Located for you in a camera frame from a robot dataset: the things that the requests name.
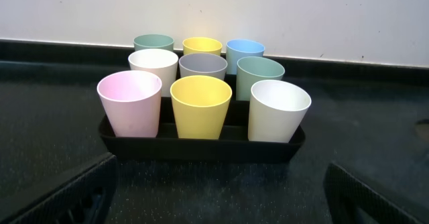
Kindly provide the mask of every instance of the speckled black surface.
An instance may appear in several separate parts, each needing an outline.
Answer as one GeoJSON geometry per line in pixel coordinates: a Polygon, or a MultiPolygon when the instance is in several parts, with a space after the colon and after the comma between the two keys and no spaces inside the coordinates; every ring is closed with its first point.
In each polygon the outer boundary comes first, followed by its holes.
{"type": "MultiPolygon", "coordinates": [[[[95,88],[124,69],[0,64],[0,198],[106,152],[95,88]]],[[[285,80],[312,97],[290,164],[121,163],[107,223],[330,223],[331,160],[429,208],[429,143],[414,129],[429,118],[429,86],[285,80]]]]}

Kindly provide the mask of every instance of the white wall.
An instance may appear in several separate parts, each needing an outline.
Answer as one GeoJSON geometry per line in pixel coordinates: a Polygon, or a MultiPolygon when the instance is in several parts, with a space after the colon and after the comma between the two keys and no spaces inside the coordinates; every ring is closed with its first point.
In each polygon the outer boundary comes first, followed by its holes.
{"type": "Polygon", "coordinates": [[[0,0],[0,38],[131,46],[139,34],[266,55],[429,67],[429,0],[0,0]]]}

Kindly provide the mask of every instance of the black tray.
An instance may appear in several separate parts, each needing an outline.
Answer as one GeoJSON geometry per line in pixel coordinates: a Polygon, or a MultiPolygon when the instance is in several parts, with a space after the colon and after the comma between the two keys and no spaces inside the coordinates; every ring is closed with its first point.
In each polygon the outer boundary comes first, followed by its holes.
{"type": "Polygon", "coordinates": [[[305,140],[298,127],[288,144],[251,142],[247,139],[249,101],[231,101],[219,140],[179,139],[172,100],[161,100],[157,137],[115,137],[107,116],[99,133],[107,149],[119,160],[204,160],[221,162],[288,162],[305,140]]]}

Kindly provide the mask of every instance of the yellow cup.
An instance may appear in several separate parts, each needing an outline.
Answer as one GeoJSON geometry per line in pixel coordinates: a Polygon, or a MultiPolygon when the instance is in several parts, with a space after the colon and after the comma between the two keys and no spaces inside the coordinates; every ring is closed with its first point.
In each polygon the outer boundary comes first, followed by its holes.
{"type": "Polygon", "coordinates": [[[219,139],[233,91],[211,76],[180,78],[170,88],[179,138],[219,139]]]}
{"type": "Polygon", "coordinates": [[[211,38],[193,37],[183,41],[183,54],[210,53],[220,56],[222,44],[211,38]]]}

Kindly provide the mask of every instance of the plastic cup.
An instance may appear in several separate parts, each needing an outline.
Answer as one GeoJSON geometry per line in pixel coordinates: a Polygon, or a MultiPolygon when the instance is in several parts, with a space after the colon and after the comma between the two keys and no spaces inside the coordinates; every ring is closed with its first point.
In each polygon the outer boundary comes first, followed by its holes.
{"type": "Polygon", "coordinates": [[[183,41],[183,54],[210,53],[220,56],[222,44],[211,38],[193,37],[183,41]]]}
{"type": "Polygon", "coordinates": [[[156,137],[161,87],[158,76],[137,70],[111,74],[99,82],[97,92],[117,137],[156,137]]]}
{"type": "Polygon", "coordinates": [[[237,63],[237,96],[239,101],[250,100],[250,89],[260,80],[281,80],[284,67],[267,58],[248,56],[237,63]]]}
{"type": "Polygon", "coordinates": [[[227,43],[227,74],[237,73],[237,61],[247,56],[263,56],[265,46],[252,40],[230,40],[227,43]]]}
{"type": "Polygon", "coordinates": [[[219,139],[233,91],[211,76],[187,76],[171,88],[179,138],[219,139]]]}
{"type": "Polygon", "coordinates": [[[195,53],[179,59],[180,77],[204,75],[224,79],[227,61],[214,54],[195,53]]]}
{"type": "Polygon", "coordinates": [[[281,80],[261,80],[251,93],[249,140],[288,143],[311,105],[310,95],[281,80]]]}
{"type": "Polygon", "coordinates": [[[174,40],[170,36],[160,35],[160,34],[147,34],[142,36],[137,36],[134,39],[134,50],[144,50],[144,49],[164,49],[173,51],[174,40]]]}
{"type": "Polygon", "coordinates": [[[152,72],[162,80],[161,96],[170,96],[170,87],[176,80],[179,57],[168,50],[146,49],[129,55],[129,66],[132,70],[152,72]]]}

